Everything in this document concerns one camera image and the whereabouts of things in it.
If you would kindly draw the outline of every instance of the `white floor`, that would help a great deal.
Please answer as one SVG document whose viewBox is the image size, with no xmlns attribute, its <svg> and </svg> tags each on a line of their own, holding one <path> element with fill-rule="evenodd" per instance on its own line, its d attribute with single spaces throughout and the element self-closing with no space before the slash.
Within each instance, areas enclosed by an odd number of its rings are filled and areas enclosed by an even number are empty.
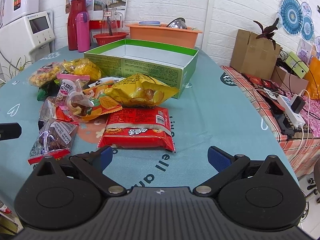
<svg viewBox="0 0 320 240">
<path fill-rule="evenodd" d="M 307 190 L 308 179 L 313 178 L 313 173 L 304 176 L 299 179 L 300 188 L 308 195 L 314 190 Z M 309 200 L 309 214 L 304 222 L 302 222 L 302 229 L 308 233 L 312 238 L 318 239 L 320 237 L 320 204 L 317 204 L 316 199 L 320 197 L 318 195 L 312 195 L 312 198 Z"/>
</svg>

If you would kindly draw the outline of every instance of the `orange plastic basin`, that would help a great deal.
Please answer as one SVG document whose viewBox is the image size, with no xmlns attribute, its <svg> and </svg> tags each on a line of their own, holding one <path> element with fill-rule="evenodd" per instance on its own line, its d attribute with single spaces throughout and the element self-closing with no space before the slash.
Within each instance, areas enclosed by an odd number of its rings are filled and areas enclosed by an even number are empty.
<svg viewBox="0 0 320 240">
<path fill-rule="evenodd" d="M 155 41 L 193 49 L 199 33 L 202 31 L 167 28 L 138 23 L 126 25 L 130 28 L 130 37 L 135 40 Z"/>
</svg>

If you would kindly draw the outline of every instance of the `barcode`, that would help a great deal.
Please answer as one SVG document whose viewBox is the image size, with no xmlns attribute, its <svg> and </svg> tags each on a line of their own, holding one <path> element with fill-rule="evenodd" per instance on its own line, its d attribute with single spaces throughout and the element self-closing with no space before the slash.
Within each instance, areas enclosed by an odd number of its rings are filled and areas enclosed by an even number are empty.
<svg viewBox="0 0 320 240">
<path fill-rule="evenodd" d="M 60 125 L 67 130 L 69 134 L 72 133 L 72 131 L 76 128 L 74 124 L 67 123 L 67 122 L 61 122 Z"/>
<path fill-rule="evenodd" d="M 156 114 L 156 122 L 164 125 L 164 119 L 161 115 Z"/>
</svg>

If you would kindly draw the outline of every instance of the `red plaid cloth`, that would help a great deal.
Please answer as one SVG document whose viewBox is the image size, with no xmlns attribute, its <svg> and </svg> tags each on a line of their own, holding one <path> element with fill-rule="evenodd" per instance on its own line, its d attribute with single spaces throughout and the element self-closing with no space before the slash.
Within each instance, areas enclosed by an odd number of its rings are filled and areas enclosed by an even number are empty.
<svg viewBox="0 0 320 240">
<path fill-rule="evenodd" d="M 304 174 L 312 173 L 316 161 L 320 158 L 320 138 L 309 138 L 307 147 L 305 145 L 307 140 L 304 139 L 300 151 L 296 156 L 294 156 L 300 145 L 301 139 L 288 140 L 286 135 L 281 134 L 278 123 L 270 112 L 268 103 L 257 91 L 253 90 L 253 86 L 246 80 L 246 78 L 231 67 L 221 66 L 221 68 L 227 75 L 229 75 L 233 82 L 236 83 L 245 96 L 250 100 L 255 109 L 259 112 L 283 149 L 296 176 L 300 177 Z"/>
</svg>

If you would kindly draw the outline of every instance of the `pink bottle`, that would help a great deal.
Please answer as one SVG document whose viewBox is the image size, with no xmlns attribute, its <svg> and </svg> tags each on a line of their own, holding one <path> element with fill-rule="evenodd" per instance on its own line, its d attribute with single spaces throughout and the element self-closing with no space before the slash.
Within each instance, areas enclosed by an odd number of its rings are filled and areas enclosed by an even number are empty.
<svg viewBox="0 0 320 240">
<path fill-rule="evenodd" d="M 90 49 L 89 14 L 81 12 L 76 19 L 78 51 L 85 52 Z"/>
</svg>

